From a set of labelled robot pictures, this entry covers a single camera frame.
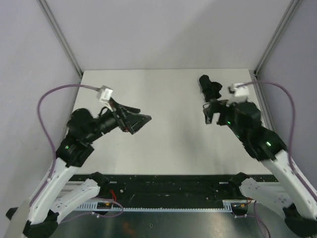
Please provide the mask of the black folding umbrella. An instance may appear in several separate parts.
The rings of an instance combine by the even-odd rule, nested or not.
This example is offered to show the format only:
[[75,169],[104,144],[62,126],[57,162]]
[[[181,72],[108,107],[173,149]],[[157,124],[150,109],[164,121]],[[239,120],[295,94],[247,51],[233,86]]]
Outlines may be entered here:
[[199,84],[206,103],[221,98],[222,85],[218,82],[211,82],[208,75],[202,75],[199,78]]

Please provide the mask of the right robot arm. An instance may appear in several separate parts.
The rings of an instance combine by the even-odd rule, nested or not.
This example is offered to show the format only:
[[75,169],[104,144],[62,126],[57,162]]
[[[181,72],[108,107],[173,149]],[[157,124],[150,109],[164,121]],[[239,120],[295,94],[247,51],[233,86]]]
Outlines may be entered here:
[[203,113],[207,124],[212,122],[214,114],[219,114],[217,124],[228,126],[246,152],[266,167],[284,189],[278,192],[239,173],[237,186],[241,194],[275,212],[297,236],[315,236],[317,204],[292,171],[285,143],[274,131],[263,126],[257,106],[248,101],[228,105],[226,100],[211,100],[203,106]]

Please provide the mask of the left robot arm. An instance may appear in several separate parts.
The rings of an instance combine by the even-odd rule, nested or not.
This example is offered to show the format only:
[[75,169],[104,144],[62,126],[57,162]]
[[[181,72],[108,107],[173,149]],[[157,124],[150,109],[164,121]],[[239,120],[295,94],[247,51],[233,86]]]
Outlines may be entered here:
[[109,180],[99,172],[89,176],[78,188],[58,197],[64,186],[93,152],[95,140],[120,128],[135,134],[151,116],[140,109],[127,107],[110,99],[94,118],[88,109],[75,110],[67,123],[68,133],[62,140],[51,167],[39,188],[19,208],[10,208],[6,216],[10,225],[7,238],[49,238],[58,225],[84,202],[108,192]]

